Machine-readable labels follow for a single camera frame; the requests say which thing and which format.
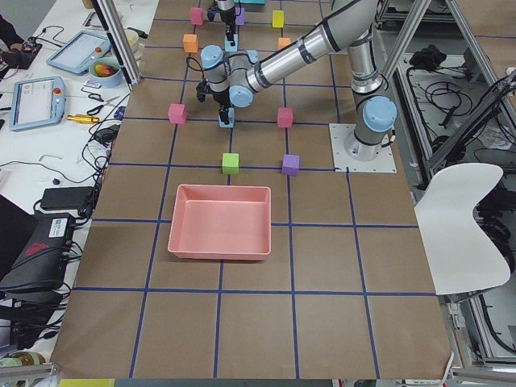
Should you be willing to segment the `black gripper teal-tray side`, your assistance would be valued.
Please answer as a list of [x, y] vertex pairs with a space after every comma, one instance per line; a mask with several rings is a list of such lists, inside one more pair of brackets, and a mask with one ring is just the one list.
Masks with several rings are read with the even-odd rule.
[[221, 20], [226, 24], [226, 41], [229, 44], [235, 44], [235, 21], [236, 21], [236, 12], [235, 8], [231, 8], [229, 10], [220, 10]]

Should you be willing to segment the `black gripper pink-tray side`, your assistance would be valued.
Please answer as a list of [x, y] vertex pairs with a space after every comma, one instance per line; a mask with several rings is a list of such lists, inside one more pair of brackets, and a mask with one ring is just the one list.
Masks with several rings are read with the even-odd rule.
[[229, 123], [229, 108], [232, 107], [229, 92], [211, 92], [213, 99], [219, 104], [218, 118], [221, 123]]

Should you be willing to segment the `silver robot arm near pink tray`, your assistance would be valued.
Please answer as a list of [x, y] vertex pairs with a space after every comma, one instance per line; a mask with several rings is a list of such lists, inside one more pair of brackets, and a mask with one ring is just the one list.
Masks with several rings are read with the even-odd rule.
[[236, 108], [253, 103], [260, 91], [313, 64], [319, 58], [345, 51], [352, 71], [352, 92], [358, 122], [343, 147], [354, 160], [374, 160], [386, 146], [387, 133], [397, 117], [396, 105], [381, 95], [386, 77], [378, 70], [372, 44], [375, 1], [335, 1], [331, 13], [294, 42], [260, 59], [254, 50], [230, 51], [218, 45], [201, 50], [202, 80], [197, 100], [210, 95], [218, 103], [221, 126], [230, 127]]

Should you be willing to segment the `silver robot arm near teal tray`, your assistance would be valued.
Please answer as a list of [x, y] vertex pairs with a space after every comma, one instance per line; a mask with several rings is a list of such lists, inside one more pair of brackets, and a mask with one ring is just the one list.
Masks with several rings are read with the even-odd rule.
[[218, 12], [221, 20], [226, 25], [235, 24], [236, 13], [235, 13], [235, 2], [233, 0], [217, 0]]

